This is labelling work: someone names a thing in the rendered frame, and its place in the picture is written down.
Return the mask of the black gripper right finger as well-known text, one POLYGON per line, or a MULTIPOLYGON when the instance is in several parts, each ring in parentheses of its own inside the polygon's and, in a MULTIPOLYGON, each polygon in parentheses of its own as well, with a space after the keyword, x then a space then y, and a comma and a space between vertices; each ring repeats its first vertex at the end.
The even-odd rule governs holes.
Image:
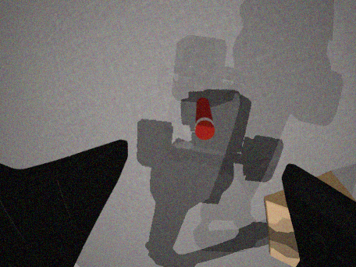
POLYGON ((356 201, 294 164, 282 184, 301 267, 356 267, 356 201))

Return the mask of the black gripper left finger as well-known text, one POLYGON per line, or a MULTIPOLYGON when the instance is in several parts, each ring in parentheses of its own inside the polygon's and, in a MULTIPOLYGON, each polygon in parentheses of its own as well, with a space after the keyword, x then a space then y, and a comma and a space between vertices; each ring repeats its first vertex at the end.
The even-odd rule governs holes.
POLYGON ((0 212, 41 267, 74 267, 125 167, 118 140, 25 169, 0 164, 0 212))

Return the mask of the red peg with white band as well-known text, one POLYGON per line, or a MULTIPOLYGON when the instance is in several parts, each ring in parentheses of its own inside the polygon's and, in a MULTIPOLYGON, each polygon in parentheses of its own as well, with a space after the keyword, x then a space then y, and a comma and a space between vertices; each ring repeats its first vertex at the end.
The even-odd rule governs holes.
POLYGON ((200 98, 196 104, 196 122, 194 133, 201 140, 209 140, 215 134, 215 124, 212 120, 212 110, 206 98, 200 98))

